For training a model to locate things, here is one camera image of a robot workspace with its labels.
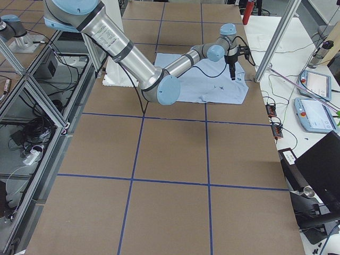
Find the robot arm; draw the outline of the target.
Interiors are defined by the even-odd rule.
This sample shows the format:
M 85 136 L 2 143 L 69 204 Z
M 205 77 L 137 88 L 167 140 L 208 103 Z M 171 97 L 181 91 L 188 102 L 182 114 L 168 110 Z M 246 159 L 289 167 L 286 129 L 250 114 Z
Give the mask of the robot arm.
M 251 57 L 247 45 L 237 44 L 236 27 L 223 25 L 215 42 L 195 45 L 165 68 L 154 66 L 107 15 L 102 1 L 44 1 L 45 25 L 60 31 L 79 32 L 91 38 L 114 62 L 126 68 L 140 84 L 146 101 L 171 105 L 180 97 L 179 77 L 203 59 L 223 59 L 236 78 L 238 57 Z

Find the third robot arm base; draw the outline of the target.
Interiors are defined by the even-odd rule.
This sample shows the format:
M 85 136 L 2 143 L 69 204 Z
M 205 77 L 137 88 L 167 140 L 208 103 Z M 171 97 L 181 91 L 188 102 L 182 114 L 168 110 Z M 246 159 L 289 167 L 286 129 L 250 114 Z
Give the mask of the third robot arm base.
M 44 44 L 44 35 L 31 35 L 21 20 L 14 14 L 1 17 L 1 40 L 8 42 L 14 39 L 9 48 L 14 53 L 32 54 L 40 44 Z

